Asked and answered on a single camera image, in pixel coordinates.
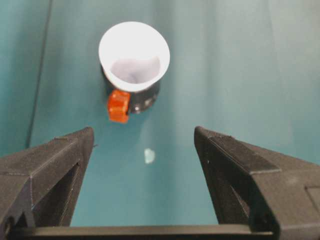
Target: table surface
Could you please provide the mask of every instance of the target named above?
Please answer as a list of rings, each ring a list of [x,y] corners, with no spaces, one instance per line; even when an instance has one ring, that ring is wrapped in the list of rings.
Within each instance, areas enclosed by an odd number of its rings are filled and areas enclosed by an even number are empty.
[[[12,40],[13,47],[23,45],[21,29],[33,26],[25,44],[35,52],[23,59],[32,60],[35,69],[24,73],[20,62],[15,67],[21,76],[0,73],[17,87],[33,83],[39,72],[38,91],[31,94],[36,105],[30,145],[85,126],[95,131],[97,147],[74,226],[216,224],[194,147],[195,126],[320,164],[320,1],[46,0],[21,7],[20,1],[0,0],[3,4],[24,13],[17,20],[0,10],[0,20],[12,21],[10,27],[20,33],[0,47]],[[126,21],[156,28],[167,40],[171,61],[154,106],[122,125],[108,120],[98,45],[108,28]],[[45,41],[39,42],[41,36]],[[1,114],[21,108],[16,103],[21,99],[11,98],[16,108]],[[23,126],[18,118],[13,127]],[[152,164],[145,164],[147,148],[155,152]]]

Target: black plastic part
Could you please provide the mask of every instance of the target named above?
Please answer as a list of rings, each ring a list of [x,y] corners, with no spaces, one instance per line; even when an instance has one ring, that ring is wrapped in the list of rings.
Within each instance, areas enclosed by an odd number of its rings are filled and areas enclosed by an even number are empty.
[[[88,127],[0,158],[0,240],[8,222],[69,226],[93,143]]]
[[[16,228],[12,240],[271,240],[271,232],[247,225]]]
[[[320,239],[320,166],[202,127],[194,143],[220,224]]]
[[[106,93],[110,95],[113,90],[117,89],[106,77],[104,69],[100,66],[101,74],[106,83]],[[128,114],[139,114],[150,108],[157,100],[160,91],[161,79],[153,85],[138,92],[130,92],[130,102]]]

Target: teal backdrop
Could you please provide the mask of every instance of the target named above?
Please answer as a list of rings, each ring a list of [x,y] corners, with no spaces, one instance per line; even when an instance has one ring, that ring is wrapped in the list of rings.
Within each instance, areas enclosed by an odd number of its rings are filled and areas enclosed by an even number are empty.
[[[91,126],[72,225],[216,224],[195,126],[320,164],[319,12],[318,0],[0,0],[0,155]],[[154,106],[122,125],[108,120],[98,45],[125,21],[156,28],[171,62]]]

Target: orange knob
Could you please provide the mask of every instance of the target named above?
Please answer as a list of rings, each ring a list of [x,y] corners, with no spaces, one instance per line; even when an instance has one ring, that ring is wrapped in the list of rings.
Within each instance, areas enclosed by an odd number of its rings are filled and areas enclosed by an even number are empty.
[[[130,93],[120,90],[113,90],[107,103],[109,119],[113,122],[126,124],[129,119],[129,101]]]

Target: white paper cup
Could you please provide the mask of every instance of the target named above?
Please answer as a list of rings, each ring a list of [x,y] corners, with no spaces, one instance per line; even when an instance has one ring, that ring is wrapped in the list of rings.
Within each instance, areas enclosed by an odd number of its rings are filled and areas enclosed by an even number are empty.
[[[166,73],[170,51],[153,27],[136,21],[111,27],[99,44],[99,59],[111,84],[137,93],[150,88]]]

